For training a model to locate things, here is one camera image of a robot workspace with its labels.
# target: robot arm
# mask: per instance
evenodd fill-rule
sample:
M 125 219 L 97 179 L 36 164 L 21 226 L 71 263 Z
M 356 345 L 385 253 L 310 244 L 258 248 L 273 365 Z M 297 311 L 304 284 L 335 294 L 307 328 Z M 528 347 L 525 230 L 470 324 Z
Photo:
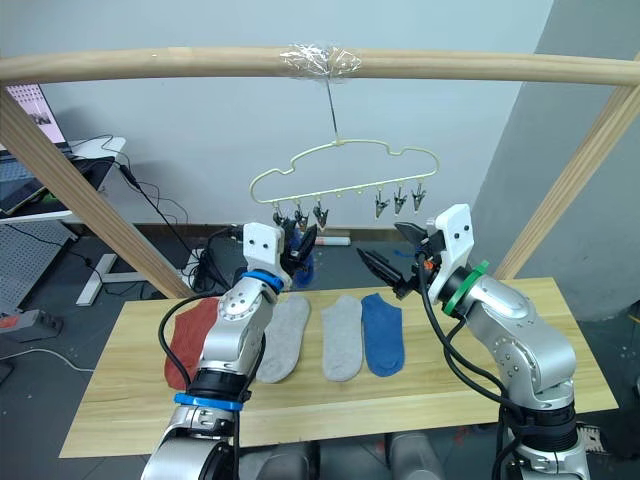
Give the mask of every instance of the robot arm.
M 433 314 L 431 304 L 442 302 L 443 311 L 466 321 L 491 352 L 506 398 L 517 410 L 504 414 L 510 437 L 517 444 L 510 478 L 548 478 L 552 474 L 588 480 L 573 407 L 573 348 L 564 335 L 538 316 L 531 300 L 486 275 L 486 264 L 466 267 L 473 247 L 467 205 L 454 205 L 431 226 L 435 232 L 429 235 L 416 225 L 396 224 L 416 248 L 414 276 L 409 280 L 379 254 L 359 254 L 399 298 L 411 290 L 426 290 L 423 300 L 429 315 Z M 435 316 L 430 320 L 437 326 Z
M 243 228 L 247 272 L 218 303 L 195 378 L 178 404 L 162 440 L 142 473 L 144 480 L 232 480 L 237 478 L 240 414 L 264 353 L 264 330 L 278 294 L 291 286 L 315 243 L 307 230 L 295 250 L 293 224 Z M 234 447 L 229 445 L 233 439 Z

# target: clear tape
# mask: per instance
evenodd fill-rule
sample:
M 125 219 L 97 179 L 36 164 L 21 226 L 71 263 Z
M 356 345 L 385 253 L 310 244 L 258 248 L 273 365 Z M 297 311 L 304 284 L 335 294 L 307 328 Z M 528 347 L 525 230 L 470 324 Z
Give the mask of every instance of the clear tape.
M 360 68 L 362 60 L 339 47 L 321 48 L 317 45 L 291 45 L 280 58 L 289 67 L 288 76 L 306 78 L 343 78 Z

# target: dark floor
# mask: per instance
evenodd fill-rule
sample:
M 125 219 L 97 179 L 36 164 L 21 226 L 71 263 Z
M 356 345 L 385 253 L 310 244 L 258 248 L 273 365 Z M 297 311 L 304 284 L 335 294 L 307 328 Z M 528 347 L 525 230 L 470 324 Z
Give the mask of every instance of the dark floor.
M 196 245 L 198 239 L 190 239 Z M 182 266 L 186 253 L 172 238 L 159 237 L 154 243 L 175 265 Z M 318 247 L 316 274 L 312 289 L 333 289 L 380 285 L 361 265 L 355 246 L 373 246 L 397 265 L 408 270 L 406 244 L 358 242 L 352 247 Z M 241 249 L 230 240 L 216 243 L 221 270 L 231 274 L 241 264 Z M 83 238 L 72 250 L 97 262 L 109 250 L 96 238 Z M 126 265 L 117 264 L 123 271 Z M 39 308 L 61 317 L 63 332 L 54 339 L 29 344 L 0 344 L 0 356 L 28 347 L 50 348 L 67 355 L 77 365 L 93 368 L 127 300 L 148 298 L 154 289 L 139 283 L 124 295 L 110 295 L 104 289 L 91 307 L 76 307 L 75 300 L 90 275 L 82 260 L 68 253 L 59 255 L 23 307 Z M 115 292 L 127 284 L 111 285 Z M 637 406 L 631 385 L 640 374 L 637 352 L 640 341 L 634 338 L 637 326 L 626 315 L 581 328 L 602 367 L 621 407 Z M 34 353 L 10 360 L 15 369 L 0 384 L 0 479 L 133 479 L 139 478 L 145 456 L 58 459 L 67 430 L 89 382 L 90 373 L 71 370 L 46 354 Z M 599 412 L 584 415 L 585 421 L 606 425 L 618 413 Z M 448 480 L 489 478 L 493 459 L 495 430 L 460 426 L 429 431 L 434 448 L 444 464 Z M 243 480 L 252 478 L 265 452 L 255 450 L 243 458 Z M 640 462 L 617 461 L 612 457 L 590 456 L 594 479 L 637 479 Z M 322 478 L 390 479 L 384 465 L 382 436 L 338 439 L 322 442 Z

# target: wooden frame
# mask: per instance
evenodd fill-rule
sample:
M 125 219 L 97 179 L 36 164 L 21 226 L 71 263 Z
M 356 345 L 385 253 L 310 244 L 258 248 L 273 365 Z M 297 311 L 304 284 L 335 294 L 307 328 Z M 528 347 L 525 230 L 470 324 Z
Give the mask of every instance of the wooden frame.
M 50 83 L 155 77 L 303 76 L 283 61 L 296 47 L 158 48 L 25 55 L 0 59 L 0 83 Z M 498 267 L 513 278 L 640 112 L 640 62 L 559 55 L 426 50 L 331 49 L 358 59 L 351 78 L 441 78 L 591 83 L 619 86 L 572 159 Z M 107 204 L 2 89 L 0 142 L 113 250 L 170 298 L 190 291 L 167 261 Z

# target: green ring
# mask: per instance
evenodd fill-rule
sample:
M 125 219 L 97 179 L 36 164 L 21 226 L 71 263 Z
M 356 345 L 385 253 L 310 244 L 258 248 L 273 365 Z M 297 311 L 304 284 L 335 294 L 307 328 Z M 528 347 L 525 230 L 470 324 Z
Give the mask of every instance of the green ring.
M 467 278 L 464 279 L 464 282 L 462 282 L 455 293 L 451 295 L 451 298 L 442 309 L 444 313 L 446 313 L 447 315 L 451 315 L 451 312 L 453 312 L 453 309 L 456 308 L 456 305 L 458 305 L 460 299 L 469 291 L 475 281 L 482 275 L 484 275 L 484 273 L 487 271 L 488 266 L 489 262 L 485 260 L 480 265 L 476 265 L 476 267 L 471 270 L 471 273 L 467 275 Z

